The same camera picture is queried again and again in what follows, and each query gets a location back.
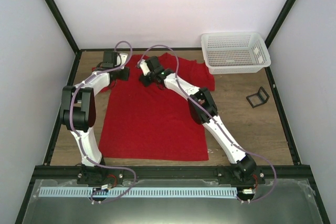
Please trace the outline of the red t-shirt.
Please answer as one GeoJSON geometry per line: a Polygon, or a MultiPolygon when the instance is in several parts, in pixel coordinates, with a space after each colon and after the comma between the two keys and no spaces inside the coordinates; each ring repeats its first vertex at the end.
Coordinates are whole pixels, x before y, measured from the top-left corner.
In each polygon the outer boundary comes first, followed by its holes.
{"type": "Polygon", "coordinates": [[[108,158],[206,161],[205,129],[191,117],[188,102],[153,83],[144,87],[136,67],[141,55],[133,55],[127,66],[128,81],[118,81],[110,90],[99,141],[108,158]]]}

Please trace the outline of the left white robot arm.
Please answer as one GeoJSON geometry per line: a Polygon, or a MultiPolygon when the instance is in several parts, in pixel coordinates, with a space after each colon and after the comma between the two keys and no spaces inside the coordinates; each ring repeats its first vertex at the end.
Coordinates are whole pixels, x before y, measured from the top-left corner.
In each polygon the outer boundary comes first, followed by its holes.
{"type": "Polygon", "coordinates": [[[93,129],[97,117],[95,96],[114,80],[128,80],[130,70],[126,64],[129,60],[128,54],[105,51],[103,61],[93,69],[89,77],[62,89],[60,122],[75,138],[81,166],[91,167],[88,176],[95,184],[102,184],[107,178],[107,165],[98,148],[93,129]]]}

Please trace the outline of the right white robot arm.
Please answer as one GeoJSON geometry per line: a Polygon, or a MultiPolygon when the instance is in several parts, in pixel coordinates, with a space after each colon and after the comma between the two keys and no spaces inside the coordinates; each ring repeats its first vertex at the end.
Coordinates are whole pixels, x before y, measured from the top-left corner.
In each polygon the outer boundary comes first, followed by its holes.
{"type": "Polygon", "coordinates": [[[248,182],[256,169],[256,162],[224,125],[209,89],[194,86],[172,69],[165,69],[156,56],[141,59],[137,67],[142,70],[139,80],[145,87],[152,83],[161,84],[188,102],[192,119],[208,130],[225,152],[233,167],[235,181],[248,182]]]}

